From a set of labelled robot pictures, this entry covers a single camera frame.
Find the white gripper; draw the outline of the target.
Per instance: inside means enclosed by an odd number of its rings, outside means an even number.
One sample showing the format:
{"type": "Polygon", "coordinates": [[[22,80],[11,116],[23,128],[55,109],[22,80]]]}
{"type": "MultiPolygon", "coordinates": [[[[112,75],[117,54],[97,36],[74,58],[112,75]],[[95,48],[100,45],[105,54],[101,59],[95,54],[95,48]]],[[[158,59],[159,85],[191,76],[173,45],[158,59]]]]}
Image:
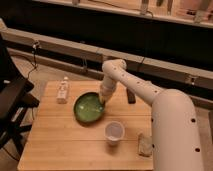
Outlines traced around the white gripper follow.
{"type": "Polygon", "coordinates": [[[101,105],[105,106],[106,102],[112,97],[114,92],[114,88],[108,88],[105,85],[101,84],[99,91],[99,101],[101,105]]]}

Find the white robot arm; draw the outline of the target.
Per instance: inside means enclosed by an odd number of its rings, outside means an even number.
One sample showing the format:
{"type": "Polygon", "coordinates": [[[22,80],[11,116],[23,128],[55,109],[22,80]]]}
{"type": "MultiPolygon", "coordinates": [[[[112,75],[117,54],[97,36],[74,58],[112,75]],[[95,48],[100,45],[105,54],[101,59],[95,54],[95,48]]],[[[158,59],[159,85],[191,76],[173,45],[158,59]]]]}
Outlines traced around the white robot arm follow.
{"type": "Polygon", "coordinates": [[[151,107],[154,171],[204,171],[194,103],[184,92],[164,89],[126,71],[122,59],[102,64],[100,99],[107,102],[120,82],[151,107]]]}

